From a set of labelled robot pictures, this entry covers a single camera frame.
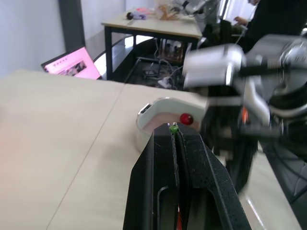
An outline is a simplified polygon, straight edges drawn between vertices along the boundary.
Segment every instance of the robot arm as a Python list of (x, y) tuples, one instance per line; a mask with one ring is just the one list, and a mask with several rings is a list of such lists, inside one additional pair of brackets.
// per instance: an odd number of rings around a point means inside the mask
[[(199, 50), (185, 59), (185, 88), (231, 85), (241, 94), (243, 104), (268, 126), (273, 110), (282, 118), (289, 111), (276, 110), (267, 102), (306, 84), (306, 54), (307, 40), (281, 35), (264, 37), (247, 55), (236, 45)], [(306, 112), (307, 106), (302, 106), (291, 115)]]
[(203, 7), (209, 2), (209, 0), (201, 0), (198, 5), (194, 5), (186, 0), (175, 0), (175, 4), (183, 8), (187, 14), (197, 14)]

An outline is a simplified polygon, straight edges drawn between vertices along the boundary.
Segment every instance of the black metal frame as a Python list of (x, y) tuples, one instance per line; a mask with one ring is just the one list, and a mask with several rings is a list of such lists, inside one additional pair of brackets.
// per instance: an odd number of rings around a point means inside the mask
[(195, 37), (188, 37), (175, 34), (163, 34), (158, 32), (142, 31), (135, 29), (125, 29), (113, 26), (105, 26), (105, 41), (106, 41), (106, 77), (108, 80), (114, 79), (113, 76), (113, 60), (112, 60), (112, 33), (130, 34), (133, 35), (133, 57), (136, 61), (136, 36), (143, 35), (149, 37), (155, 37), (159, 39), (169, 39), (174, 41), (180, 41), (184, 43), (192, 43), (191, 50), (197, 49), (199, 39)]

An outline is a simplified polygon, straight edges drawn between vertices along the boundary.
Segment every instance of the laptop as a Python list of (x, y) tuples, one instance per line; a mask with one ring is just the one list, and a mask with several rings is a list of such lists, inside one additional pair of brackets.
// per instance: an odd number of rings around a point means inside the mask
[(60, 55), (43, 63), (45, 72), (77, 78), (100, 79), (100, 73), (85, 47)]

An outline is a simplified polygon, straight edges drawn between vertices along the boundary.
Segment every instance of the dark clothing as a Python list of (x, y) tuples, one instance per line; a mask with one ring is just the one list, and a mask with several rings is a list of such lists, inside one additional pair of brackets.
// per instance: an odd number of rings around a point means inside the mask
[(307, 23), (307, 0), (260, 0), (245, 34), (245, 51), (269, 34), (300, 35)]

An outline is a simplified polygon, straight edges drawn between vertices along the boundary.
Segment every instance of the desk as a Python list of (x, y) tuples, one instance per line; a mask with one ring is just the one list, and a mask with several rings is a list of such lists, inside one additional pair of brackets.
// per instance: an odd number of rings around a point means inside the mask
[(106, 40), (106, 75), (108, 79), (113, 76), (112, 63), (112, 33), (131, 34), (136, 46), (136, 35), (150, 36), (161, 39), (170, 39), (185, 43), (192, 43), (192, 49), (197, 48), (201, 39), (201, 31), (194, 18), (181, 16), (176, 21), (162, 21), (155, 15), (149, 15), (146, 20), (126, 19), (127, 13), (102, 23), (105, 26)]
[[(187, 92), (38, 72), (1, 78), (0, 229), (122, 229), (140, 155), (136, 115), (163, 96), (206, 104)], [(262, 155), (241, 197), (248, 215), (247, 198), (267, 230), (300, 229)]]

